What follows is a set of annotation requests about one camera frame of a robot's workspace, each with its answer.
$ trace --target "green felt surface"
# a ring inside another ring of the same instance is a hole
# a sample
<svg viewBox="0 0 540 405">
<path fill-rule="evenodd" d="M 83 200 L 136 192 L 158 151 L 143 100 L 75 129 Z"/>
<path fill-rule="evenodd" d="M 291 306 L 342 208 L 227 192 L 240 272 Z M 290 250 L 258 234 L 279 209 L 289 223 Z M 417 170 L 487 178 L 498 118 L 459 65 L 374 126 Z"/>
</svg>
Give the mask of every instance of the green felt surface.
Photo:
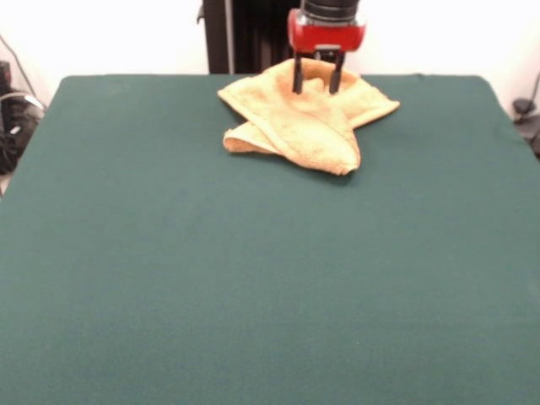
<svg viewBox="0 0 540 405">
<path fill-rule="evenodd" d="M 491 88 L 368 77 L 402 108 L 337 178 L 228 155 L 233 79 L 62 82 L 0 203 L 0 403 L 538 405 L 540 165 Z"/>
</svg>

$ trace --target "towel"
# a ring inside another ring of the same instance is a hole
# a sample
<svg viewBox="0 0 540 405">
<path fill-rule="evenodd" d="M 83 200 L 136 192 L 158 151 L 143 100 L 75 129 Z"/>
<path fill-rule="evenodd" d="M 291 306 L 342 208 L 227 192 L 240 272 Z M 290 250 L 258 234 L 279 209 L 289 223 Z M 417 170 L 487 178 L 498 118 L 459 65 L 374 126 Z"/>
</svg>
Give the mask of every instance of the towel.
<svg viewBox="0 0 540 405">
<path fill-rule="evenodd" d="M 361 155 L 354 129 L 390 114 L 400 103 L 348 69 L 339 92 L 330 95 L 334 68 L 303 59 L 302 94 L 292 91 L 292 59 L 221 89 L 219 98 L 247 120 L 225 133 L 224 147 L 237 154 L 277 154 L 338 176 L 357 170 Z"/>
</svg>

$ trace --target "crumpled towel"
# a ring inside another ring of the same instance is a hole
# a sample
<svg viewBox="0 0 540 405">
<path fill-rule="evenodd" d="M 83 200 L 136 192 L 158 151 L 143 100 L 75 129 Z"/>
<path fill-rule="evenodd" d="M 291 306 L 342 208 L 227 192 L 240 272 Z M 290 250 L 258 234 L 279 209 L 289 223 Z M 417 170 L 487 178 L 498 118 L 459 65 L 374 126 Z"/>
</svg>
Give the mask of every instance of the crumpled towel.
<svg viewBox="0 0 540 405">
<path fill-rule="evenodd" d="M 247 120 L 225 133 L 224 146 L 231 153 L 277 154 L 308 169 L 347 175 L 361 161 L 353 130 L 390 114 L 400 103 L 347 69 L 339 92 L 330 95 L 334 65 L 303 59 L 302 66 L 302 94 L 292 91 L 292 59 L 218 92 Z"/>
</svg>

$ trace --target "table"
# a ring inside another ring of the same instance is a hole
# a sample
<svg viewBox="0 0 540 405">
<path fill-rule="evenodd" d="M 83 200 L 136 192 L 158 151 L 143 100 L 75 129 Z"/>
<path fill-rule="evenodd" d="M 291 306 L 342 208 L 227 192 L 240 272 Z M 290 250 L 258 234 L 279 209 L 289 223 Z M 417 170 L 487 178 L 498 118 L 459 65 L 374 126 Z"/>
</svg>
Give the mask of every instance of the table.
<svg viewBox="0 0 540 405">
<path fill-rule="evenodd" d="M 540 167 L 480 78 L 334 177 L 228 155 L 229 76 L 62 82 L 0 204 L 2 403 L 540 403 Z"/>
</svg>

